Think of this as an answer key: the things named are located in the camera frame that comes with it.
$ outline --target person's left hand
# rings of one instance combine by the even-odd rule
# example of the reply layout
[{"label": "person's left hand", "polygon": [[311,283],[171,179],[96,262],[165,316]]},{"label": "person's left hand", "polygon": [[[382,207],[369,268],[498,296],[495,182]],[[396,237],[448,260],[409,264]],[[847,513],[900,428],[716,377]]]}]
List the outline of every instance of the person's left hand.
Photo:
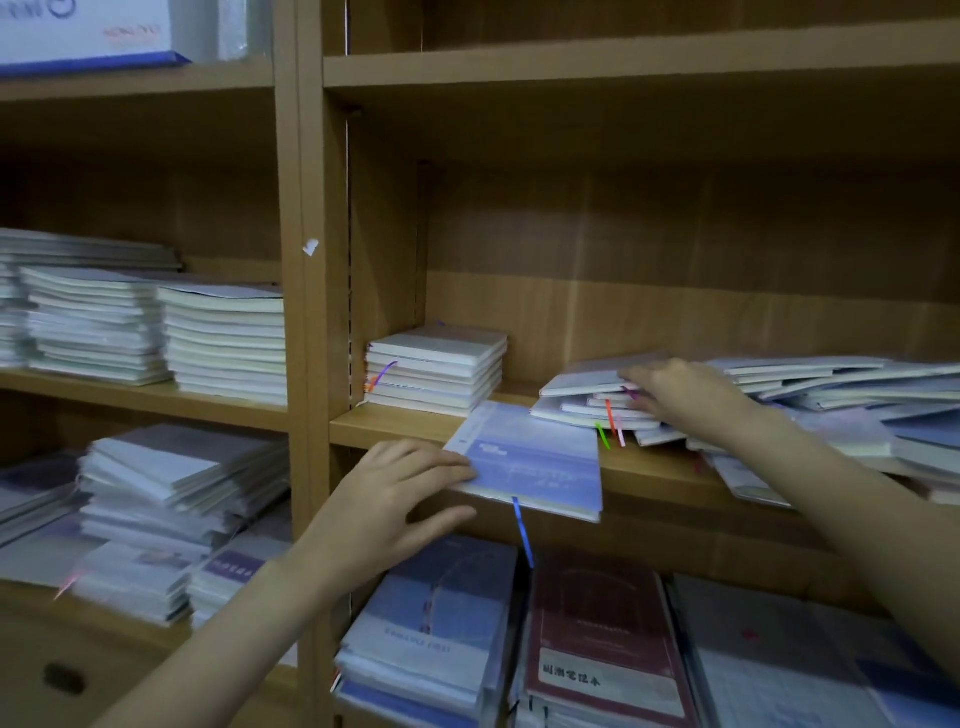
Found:
[{"label": "person's left hand", "polygon": [[422,500],[476,477],[463,455],[417,440],[377,443],[330,496],[290,556],[336,595],[355,589],[476,515],[456,506],[420,523]]}]

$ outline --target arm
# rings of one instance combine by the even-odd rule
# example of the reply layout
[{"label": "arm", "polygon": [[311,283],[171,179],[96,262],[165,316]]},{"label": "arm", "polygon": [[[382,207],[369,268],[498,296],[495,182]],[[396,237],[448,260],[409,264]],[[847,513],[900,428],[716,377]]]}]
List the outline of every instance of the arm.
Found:
[{"label": "arm", "polygon": [[324,608],[476,515],[458,506],[406,522],[422,500],[475,475],[462,455],[426,443],[376,445],[287,555],[258,571],[95,728],[227,725]]},{"label": "arm", "polygon": [[960,680],[960,528],[937,506],[748,399],[705,364],[674,359],[621,375],[645,390],[639,408],[725,449],[789,500]]}]

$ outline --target dark red notebook cover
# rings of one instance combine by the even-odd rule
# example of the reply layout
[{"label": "dark red notebook cover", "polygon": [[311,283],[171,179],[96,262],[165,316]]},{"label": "dark red notebook cover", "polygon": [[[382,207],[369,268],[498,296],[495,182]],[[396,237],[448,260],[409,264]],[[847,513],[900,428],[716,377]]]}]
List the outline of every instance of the dark red notebook cover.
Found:
[{"label": "dark red notebook cover", "polygon": [[656,572],[574,552],[538,555],[527,690],[675,728],[699,725]]}]

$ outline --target white sticker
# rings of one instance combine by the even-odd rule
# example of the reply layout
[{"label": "white sticker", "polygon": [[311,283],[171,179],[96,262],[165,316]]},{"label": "white sticker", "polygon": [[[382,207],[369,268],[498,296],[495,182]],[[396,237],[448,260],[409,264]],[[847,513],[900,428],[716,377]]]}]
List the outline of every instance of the white sticker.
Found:
[{"label": "white sticker", "polygon": [[662,675],[541,648],[540,681],[666,716],[684,716],[676,680]]}]

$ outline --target hand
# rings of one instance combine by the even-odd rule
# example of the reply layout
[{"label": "hand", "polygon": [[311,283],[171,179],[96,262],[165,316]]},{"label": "hand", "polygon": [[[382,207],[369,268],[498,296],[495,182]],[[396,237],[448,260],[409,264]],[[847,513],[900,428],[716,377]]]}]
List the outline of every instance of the hand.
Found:
[{"label": "hand", "polygon": [[417,440],[377,443],[330,496],[291,549],[308,578],[334,597],[413,556],[476,515],[457,506],[420,523],[407,515],[427,497],[476,477],[469,460]]},{"label": "hand", "polygon": [[732,449],[765,411],[707,364],[670,359],[619,374],[643,390],[633,408],[723,449]]}]

